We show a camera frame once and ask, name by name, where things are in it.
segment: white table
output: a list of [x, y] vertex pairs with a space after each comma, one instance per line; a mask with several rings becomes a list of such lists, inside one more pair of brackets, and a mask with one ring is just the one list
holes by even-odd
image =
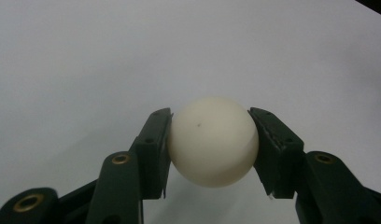
[[[0, 207], [60, 196], [148, 115], [209, 95], [270, 110], [305, 151], [381, 192], [381, 15], [355, 1], [0, 1]], [[223, 189], [171, 167], [145, 223], [297, 223], [255, 172]]]

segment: cream-colored sphere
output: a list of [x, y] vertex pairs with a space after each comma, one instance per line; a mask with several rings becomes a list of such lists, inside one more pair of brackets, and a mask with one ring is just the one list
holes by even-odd
[[224, 187], [242, 178], [257, 158], [258, 131], [238, 103], [221, 97], [197, 100], [177, 113], [168, 150], [178, 171], [204, 187]]

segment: ball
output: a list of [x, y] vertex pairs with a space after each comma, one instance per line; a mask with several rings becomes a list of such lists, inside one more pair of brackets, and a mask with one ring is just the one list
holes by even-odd
[[208, 97], [173, 117], [168, 151], [177, 170], [194, 184], [217, 188], [241, 179], [259, 147], [256, 125], [238, 103]]

